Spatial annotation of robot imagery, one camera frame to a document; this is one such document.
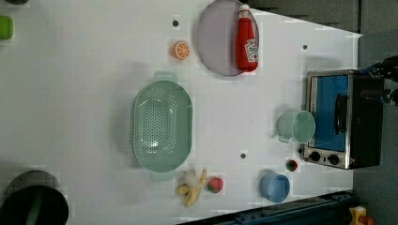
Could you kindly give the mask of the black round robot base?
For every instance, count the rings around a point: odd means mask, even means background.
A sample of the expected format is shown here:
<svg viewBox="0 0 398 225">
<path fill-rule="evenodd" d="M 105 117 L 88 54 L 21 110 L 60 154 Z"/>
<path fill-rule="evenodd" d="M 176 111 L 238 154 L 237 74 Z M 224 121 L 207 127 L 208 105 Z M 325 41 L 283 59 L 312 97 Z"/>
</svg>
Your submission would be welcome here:
<svg viewBox="0 0 398 225">
<path fill-rule="evenodd" d="M 24 172 L 8 185 L 1 225 L 67 225 L 68 220 L 68 201 L 52 174 Z"/>
</svg>

